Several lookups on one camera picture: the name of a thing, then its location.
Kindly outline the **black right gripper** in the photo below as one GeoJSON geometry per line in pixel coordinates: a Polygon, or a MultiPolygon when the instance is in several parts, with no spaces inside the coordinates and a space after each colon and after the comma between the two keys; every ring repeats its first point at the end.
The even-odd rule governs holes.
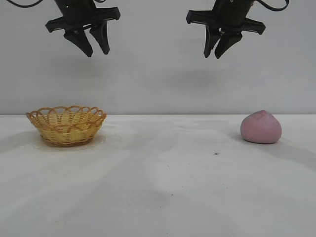
{"type": "Polygon", "coordinates": [[[218,40],[215,49],[217,59],[241,41],[242,31],[260,35],[264,32],[264,23],[246,17],[253,3],[252,0],[217,0],[211,10],[189,10],[187,23],[205,25],[205,58],[210,55],[218,40]],[[219,30],[225,32],[221,37],[219,30]]]}

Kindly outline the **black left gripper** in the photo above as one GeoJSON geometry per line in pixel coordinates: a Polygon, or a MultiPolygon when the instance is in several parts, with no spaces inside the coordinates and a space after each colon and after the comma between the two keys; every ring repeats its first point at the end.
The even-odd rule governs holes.
{"type": "Polygon", "coordinates": [[[57,0],[56,4],[62,16],[46,23],[50,33],[65,30],[64,38],[91,57],[93,49],[84,32],[84,29],[90,28],[90,34],[102,52],[109,54],[107,21],[119,20],[120,11],[117,7],[98,8],[93,0],[57,0]]]}

